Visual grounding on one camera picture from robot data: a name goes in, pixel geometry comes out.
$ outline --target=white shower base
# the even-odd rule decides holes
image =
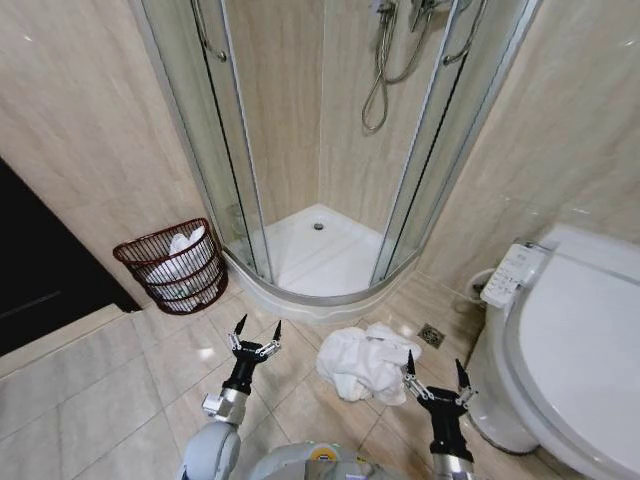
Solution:
[[[315,223],[324,228],[315,230]],[[361,317],[396,291],[415,267],[413,261],[386,285],[371,289],[382,235],[321,204],[269,225],[265,233],[276,285],[299,298],[267,288],[229,254],[224,255],[233,279],[262,307],[289,320],[326,323]],[[356,292],[363,295],[351,303],[324,302],[327,297]],[[305,300],[307,296],[322,300],[314,305]]]
[[[314,224],[324,226],[315,230]],[[315,204],[266,227],[275,283],[314,297],[369,288],[383,236]]]

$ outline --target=toilet seat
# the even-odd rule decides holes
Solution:
[[[551,255],[506,322],[505,357],[563,443],[616,476],[634,478],[640,282],[604,267]]]

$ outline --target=floor drain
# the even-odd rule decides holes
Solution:
[[[444,333],[435,327],[432,327],[428,323],[425,323],[418,332],[418,336],[431,345],[433,348],[438,348],[442,345],[444,340]]]

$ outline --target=brown wire basket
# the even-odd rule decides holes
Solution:
[[[204,229],[202,236],[187,248],[170,254],[175,235],[189,239],[199,228]],[[224,259],[204,218],[122,243],[113,249],[113,256],[129,269],[160,310],[174,315],[187,315],[208,307],[220,298],[229,283]]]

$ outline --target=door handle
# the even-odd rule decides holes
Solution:
[[[198,38],[200,38],[200,43],[202,46],[213,53],[220,63],[224,63],[227,61],[227,53],[224,50],[216,50],[211,46],[209,42],[209,35],[207,34],[207,24],[204,21],[204,16],[202,15],[202,8],[200,7],[200,0],[191,0],[191,9],[193,10],[193,15],[196,19],[196,29],[198,30]]]
[[[476,18],[473,19],[473,25],[471,25],[471,31],[469,32],[469,36],[467,37],[467,41],[465,42],[464,47],[462,47],[462,49],[458,53],[454,55],[447,55],[446,57],[444,57],[444,59],[442,59],[442,64],[445,67],[447,65],[451,65],[452,63],[456,63],[462,57],[464,57],[467,53],[469,53],[469,50],[471,49],[471,45],[473,44],[473,39],[475,38],[476,33],[478,33],[478,28],[480,27],[480,22],[482,21],[484,11],[487,9],[487,3],[489,2],[489,0],[480,0],[480,1],[481,1],[480,7],[476,12]]]

